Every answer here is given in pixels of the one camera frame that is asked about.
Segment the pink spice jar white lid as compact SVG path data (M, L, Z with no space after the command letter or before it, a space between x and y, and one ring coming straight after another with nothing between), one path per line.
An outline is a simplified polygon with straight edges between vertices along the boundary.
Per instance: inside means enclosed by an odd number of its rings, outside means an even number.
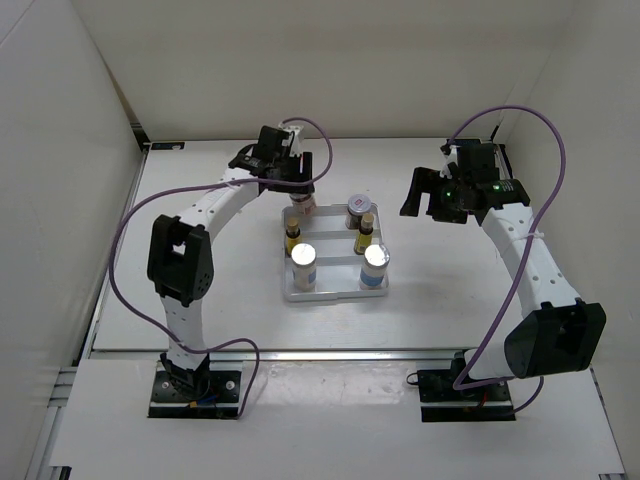
M311 215L316 209L316 200L313 194L291 194L290 199L294 211L300 215Z

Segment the yellow bottle tan cap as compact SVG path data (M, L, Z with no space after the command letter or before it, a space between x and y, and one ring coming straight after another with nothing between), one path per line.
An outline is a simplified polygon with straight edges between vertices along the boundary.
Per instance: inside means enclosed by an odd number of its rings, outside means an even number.
M289 217L285 225L285 251L291 256L293 249L300 242L301 229L297 217Z

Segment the brown spice jar white lid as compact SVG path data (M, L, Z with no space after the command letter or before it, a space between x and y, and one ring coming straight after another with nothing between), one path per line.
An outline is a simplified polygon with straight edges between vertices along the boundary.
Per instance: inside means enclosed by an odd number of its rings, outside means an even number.
M349 230L357 230L362 217L371 211L372 201L364 194L354 194L347 202L345 225Z

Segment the yellow bottle brown cap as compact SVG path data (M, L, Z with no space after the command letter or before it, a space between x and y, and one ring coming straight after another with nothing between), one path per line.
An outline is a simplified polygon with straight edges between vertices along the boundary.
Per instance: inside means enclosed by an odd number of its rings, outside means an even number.
M366 249L371 245L372 235L374 231L375 217L372 213L365 213L360 220L358 234L354 242L354 252L363 255Z

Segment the white can blue label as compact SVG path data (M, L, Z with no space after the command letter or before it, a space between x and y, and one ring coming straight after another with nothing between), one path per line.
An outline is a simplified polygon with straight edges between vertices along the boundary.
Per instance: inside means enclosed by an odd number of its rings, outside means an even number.
M389 263L390 252L385 245L372 244L368 246L364 252L360 270L360 286L367 290L382 288Z

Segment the white can beige label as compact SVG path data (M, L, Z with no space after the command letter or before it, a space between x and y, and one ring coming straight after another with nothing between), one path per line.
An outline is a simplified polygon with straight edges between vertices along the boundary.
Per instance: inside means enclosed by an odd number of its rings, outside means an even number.
M294 285L297 290L310 291L316 283L316 250L307 243L297 244L291 251Z

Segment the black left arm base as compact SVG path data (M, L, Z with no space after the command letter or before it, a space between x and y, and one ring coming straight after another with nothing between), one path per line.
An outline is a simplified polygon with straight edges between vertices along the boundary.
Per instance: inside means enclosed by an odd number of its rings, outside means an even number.
M147 417L153 419L235 420L241 405L242 373L238 368L211 369L204 384L190 391L176 387L157 366Z

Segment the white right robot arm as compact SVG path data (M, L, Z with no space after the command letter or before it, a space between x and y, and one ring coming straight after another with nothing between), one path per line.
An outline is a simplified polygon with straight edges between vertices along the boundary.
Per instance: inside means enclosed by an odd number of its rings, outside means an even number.
M470 400L492 383L587 369L606 314L562 274L524 186L501 178L489 143L446 146L443 154L442 169L415 168L400 213L417 216L427 195L426 213L437 222L464 224L474 217L505 264L512 280L507 298L519 301L522 316L504 339L488 338L464 352L461 367L449 375L452 393Z

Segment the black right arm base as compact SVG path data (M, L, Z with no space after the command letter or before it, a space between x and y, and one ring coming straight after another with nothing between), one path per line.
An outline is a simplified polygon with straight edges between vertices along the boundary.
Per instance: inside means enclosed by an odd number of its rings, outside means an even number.
M477 423L515 421L508 386L498 383L473 389L453 389L449 370L417 370L406 377L418 389L423 423Z

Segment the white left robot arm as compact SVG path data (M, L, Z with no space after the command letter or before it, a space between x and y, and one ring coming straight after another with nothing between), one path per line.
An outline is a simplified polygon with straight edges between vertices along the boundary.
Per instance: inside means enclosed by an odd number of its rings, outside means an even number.
M202 370L202 298L213 283L212 242L265 190L286 193L304 206L311 202L312 154L302 150L301 134L299 125L262 127L257 143L229 162L220 188L209 187L178 215L161 215L154 221L147 276L161 297L167 328L176 336L162 363L167 370L181 369L174 385L188 400L202 398L210 386Z

